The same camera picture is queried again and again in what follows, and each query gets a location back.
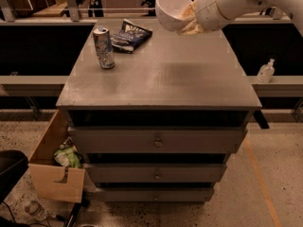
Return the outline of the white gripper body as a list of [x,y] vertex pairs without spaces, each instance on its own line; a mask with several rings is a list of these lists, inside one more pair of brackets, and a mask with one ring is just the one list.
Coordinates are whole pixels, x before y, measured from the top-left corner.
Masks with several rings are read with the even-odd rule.
[[197,23],[204,31],[217,31],[231,23],[222,15],[217,0],[197,0],[195,7]]

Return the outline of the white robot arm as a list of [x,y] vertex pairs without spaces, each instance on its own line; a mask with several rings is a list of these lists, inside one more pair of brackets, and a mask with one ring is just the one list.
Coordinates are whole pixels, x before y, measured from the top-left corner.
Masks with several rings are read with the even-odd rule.
[[260,12],[269,7],[281,9],[303,35],[303,0],[194,0],[183,11],[188,20],[179,34],[217,31],[246,13]]

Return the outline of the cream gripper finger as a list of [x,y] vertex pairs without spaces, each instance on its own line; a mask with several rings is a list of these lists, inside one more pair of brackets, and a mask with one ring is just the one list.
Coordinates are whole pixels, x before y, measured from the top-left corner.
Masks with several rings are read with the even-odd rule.
[[182,11],[180,18],[182,20],[190,20],[195,17],[196,0],[187,5]]
[[179,35],[195,35],[204,32],[205,29],[196,20],[193,20],[185,27],[177,31]]

